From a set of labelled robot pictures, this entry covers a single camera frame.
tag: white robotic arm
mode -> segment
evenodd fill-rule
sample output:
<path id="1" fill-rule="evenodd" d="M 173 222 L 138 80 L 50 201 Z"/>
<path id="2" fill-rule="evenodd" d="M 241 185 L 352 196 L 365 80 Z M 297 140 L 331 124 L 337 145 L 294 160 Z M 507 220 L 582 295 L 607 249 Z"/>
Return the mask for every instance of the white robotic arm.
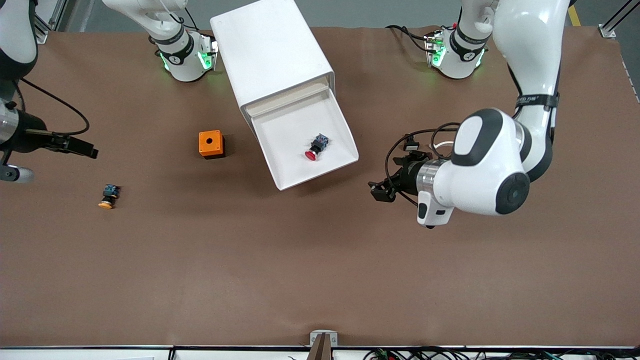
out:
<path id="1" fill-rule="evenodd" d="M 164 67 L 179 81 L 195 81 L 215 66 L 218 43 L 196 31 L 188 31 L 171 12 L 185 9 L 187 0 L 102 0 L 137 22 L 160 50 Z"/>
<path id="2" fill-rule="evenodd" d="M 33 19 L 35 0 L 0 0 L 0 79 L 29 74 L 38 59 Z"/>
<path id="3" fill-rule="evenodd" d="M 467 117 L 451 158 L 410 153 L 382 183 L 369 183 L 376 200 L 398 191 L 418 196 L 418 223 L 448 223 L 454 208 L 506 215 L 526 200 L 531 181 L 548 169 L 558 102 L 564 18 L 570 0 L 463 0 L 460 22 L 433 42 L 432 66 L 450 78 L 469 76 L 493 31 L 519 91 L 516 113 L 484 109 Z"/>

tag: metal bracket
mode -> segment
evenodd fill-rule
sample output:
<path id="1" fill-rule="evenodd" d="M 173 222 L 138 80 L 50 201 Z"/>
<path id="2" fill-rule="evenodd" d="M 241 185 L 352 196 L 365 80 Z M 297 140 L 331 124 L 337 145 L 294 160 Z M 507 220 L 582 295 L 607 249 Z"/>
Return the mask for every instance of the metal bracket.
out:
<path id="1" fill-rule="evenodd" d="M 602 37 L 604 38 L 616 38 L 616 32 L 614 30 L 607 32 L 602 27 L 602 24 L 598 24 L 598 30 L 600 31 L 600 35 L 602 35 Z"/>
<path id="2" fill-rule="evenodd" d="M 36 41 L 39 45 L 42 45 L 47 42 L 47 37 L 49 36 L 49 31 L 51 28 L 47 25 L 44 20 L 42 20 L 38 15 L 35 15 L 35 21 L 33 24 Z"/>
<path id="3" fill-rule="evenodd" d="M 307 360 L 333 360 L 332 348 L 338 345 L 338 333 L 331 330 L 316 330 L 309 335 L 311 350 Z"/>
<path id="4" fill-rule="evenodd" d="M 314 330 L 309 334 L 309 346 L 313 346 L 316 338 L 323 333 L 329 336 L 329 344 L 331 347 L 338 346 L 338 332 L 333 330 Z"/>
<path id="5" fill-rule="evenodd" d="M 431 35 L 430 37 L 425 37 L 424 39 L 424 48 L 427 50 L 433 50 L 433 51 L 438 51 L 439 48 L 442 46 L 442 33 L 443 31 L 436 31 L 433 33 L 433 35 Z M 431 67 L 431 63 L 433 62 L 433 53 L 430 53 L 429 51 L 427 51 L 427 67 Z"/>

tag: black connector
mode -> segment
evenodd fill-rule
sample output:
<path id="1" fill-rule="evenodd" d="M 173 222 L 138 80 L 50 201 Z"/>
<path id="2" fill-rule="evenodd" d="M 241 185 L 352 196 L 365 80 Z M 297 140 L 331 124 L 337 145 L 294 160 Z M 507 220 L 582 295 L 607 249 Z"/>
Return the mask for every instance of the black connector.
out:
<path id="1" fill-rule="evenodd" d="M 420 149 L 420 143 L 415 141 L 415 139 L 413 138 L 413 135 L 410 135 L 410 136 L 407 136 L 407 138 L 404 140 L 404 145 L 402 146 L 402 149 L 404 151 L 417 151 L 418 149 Z"/>
<path id="2" fill-rule="evenodd" d="M 98 150 L 93 148 L 92 143 L 74 138 L 73 136 L 60 135 L 47 130 L 33 129 L 27 129 L 25 133 L 33 138 L 39 138 L 42 142 L 41 147 L 49 151 L 87 156 L 91 159 L 98 157 Z"/>

